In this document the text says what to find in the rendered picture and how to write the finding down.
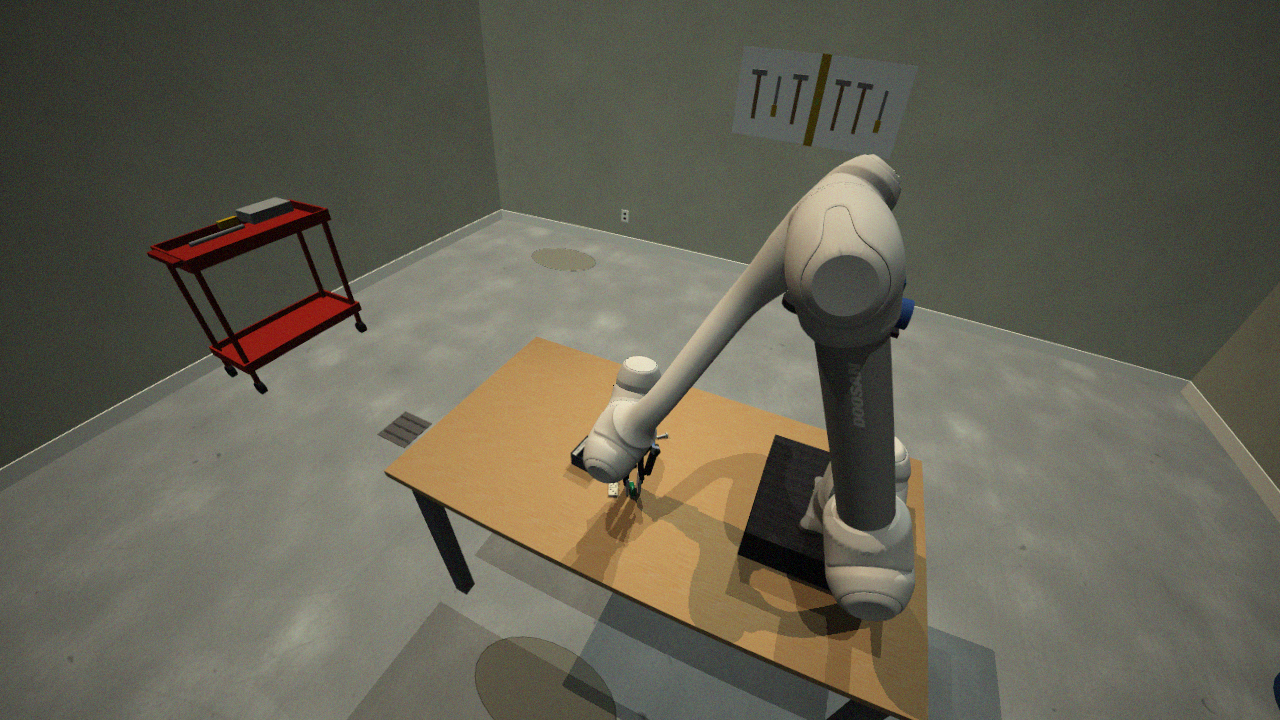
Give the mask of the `grey three-compartment labelled bin rack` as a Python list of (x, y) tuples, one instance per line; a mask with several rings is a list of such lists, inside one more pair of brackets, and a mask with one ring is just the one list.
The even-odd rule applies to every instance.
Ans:
[(588, 436), (571, 452), (571, 464), (573, 464), (577, 468), (581, 468), (584, 471), (586, 471), (586, 468), (584, 468), (584, 464), (582, 464), (582, 448), (585, 446), (586, 439), (588, 439)]

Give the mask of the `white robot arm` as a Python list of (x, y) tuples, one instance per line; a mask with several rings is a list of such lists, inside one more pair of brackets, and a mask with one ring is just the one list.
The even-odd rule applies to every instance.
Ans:
[(906, 506), (911, 464), (893, 438), (890, 332), (901, 315), (906, 275), (892, 213), (900, 184), (874, 154), (831, 170), (788, 211), (662, 377), (649, 357), (625, 360), (582, 452), (594, 479), (625, 479), (730, 340), (788, 291), (815, 342), (831, 460), (813, 480), (799, 529), (824, 539), (831, 593), (868, 621), (897, 616), (915, 588)]

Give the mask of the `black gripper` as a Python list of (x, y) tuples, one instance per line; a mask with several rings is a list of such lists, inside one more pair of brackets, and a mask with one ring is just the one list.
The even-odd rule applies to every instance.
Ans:
[[(649, 454), (649, 456), (646, 459), (646, 465), (644, 468), (644, 456), (649, 451), (650, 451), (650, 454)], [(643, 456), (643, 459), (640, 460), (640, 462), (637, 462), (637, 482), (636, 482), (637, 495), (641, 495), (641, 484), (643, 484), (643, 480), (645, 479), (644, 477), (645, 475), (646, 477), (652, 475), (652, 469), (654, 466), (654, 462), (657, 461), (657, 456), (660, 454), (659, 445), (652, 445), (652, 447), (648, 448), (646, 454)], [(628, 473), (628, 475), (630, 475), (630, 473)], [(625, 479), (623, 479), (625, 495), (628, 495), (628, 475), (625, 477)]]

